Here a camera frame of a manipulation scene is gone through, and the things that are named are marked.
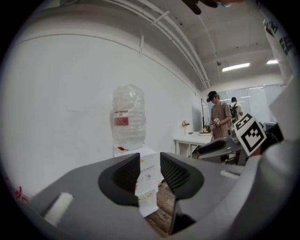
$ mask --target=white desk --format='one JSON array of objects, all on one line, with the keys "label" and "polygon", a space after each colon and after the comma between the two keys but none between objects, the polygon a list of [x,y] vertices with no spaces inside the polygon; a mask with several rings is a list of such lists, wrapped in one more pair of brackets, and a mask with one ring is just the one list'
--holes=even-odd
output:
[{"label": "white desk", "polygon": [[187,135],[176,135],[173,140],[175,141],[175,153],[180,155],[180,143],[187,144],[187,149],[184,151],[184,155],[192,157],[193,151],[197,146],[203,146],[211,142],[212,135],[200,136],[199,132],[193,132]]}]

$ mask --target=white wall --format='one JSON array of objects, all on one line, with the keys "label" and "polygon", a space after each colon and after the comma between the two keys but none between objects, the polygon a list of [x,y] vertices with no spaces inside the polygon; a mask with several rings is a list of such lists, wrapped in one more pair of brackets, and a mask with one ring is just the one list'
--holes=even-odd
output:
[{"label": "white wall", "polygon": [[209,89],[201,91],[201,96],[203,98],[206,98],[206,95],[210,91],[224,92],[224,91],[230,91],[236,89],[258,87],[263,85],[275,85],[275,84],[279,84],[279,85],[283,84],[281,74],[265,74],[265,75],[259,75],[255,77],[249,77],[249,78],[245,77],[243,79],[211,85]]},{"label": "white wall", "polygon": [[110,18],[103,20],[108,9],[99,11],[102,15],[90,18],[74,12],[40,18],[6,63],[0,151],[12,184],[29,197],[73,168],[112,157],[110,111],[120,85],[143,89],[145,144],[155,151],[174,152],[172,136],[183,120],[200,127],[196,79],[181,53],[157,34],[153,39],[162,47],[149,40],[139,57],[137,35],[108,25]]}]

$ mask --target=ceiling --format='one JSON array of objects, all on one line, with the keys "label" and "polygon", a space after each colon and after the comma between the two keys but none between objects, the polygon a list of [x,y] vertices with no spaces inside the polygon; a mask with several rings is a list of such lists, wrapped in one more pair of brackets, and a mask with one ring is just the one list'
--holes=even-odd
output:
[{"label": "ceiling", "polygon": [[[198,3],[202,13],[195,15],[181,0],[149,0],[170,11],[195,44],[210,80],[210,86],[267,73],[280,73],[263,26],[263,16],[243,2],[231,7],[210,8]],[[250,67],[222,72],[223,67],[250,62]]]}]

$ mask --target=black cap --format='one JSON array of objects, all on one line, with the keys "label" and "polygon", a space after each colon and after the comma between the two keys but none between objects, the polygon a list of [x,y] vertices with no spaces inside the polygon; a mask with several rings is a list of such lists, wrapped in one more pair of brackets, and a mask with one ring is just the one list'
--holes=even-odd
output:
[{"label": "black cap", "polygon": [[214,97],[217,95],[217,92],[216,91],[211,91],[209,92],[208,94],[208,99],[206,99],[207,102],[210,102],[211,100],[214,99]]}]

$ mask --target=person with backpack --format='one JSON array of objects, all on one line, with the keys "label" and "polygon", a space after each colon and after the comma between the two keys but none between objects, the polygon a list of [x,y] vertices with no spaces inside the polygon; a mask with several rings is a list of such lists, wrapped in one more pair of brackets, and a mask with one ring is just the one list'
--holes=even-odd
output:
[{"label": "person with backpack", "polygon": [[241,116],[243,116],[243,108],[241,104],[238,104],[236,97],[231,98],[230,111],[232,116],[232,123],[234,124],[238,120],[240,120]]},{"label": "person with backpack", "polygon": [[231,121],[231,112],[229,105],[220,100],[216,91],[208,94],[207,102],[214,105],[211,108],[210,124],[212,124],[212,134],[214,139],[228,136],[228,128]]}]

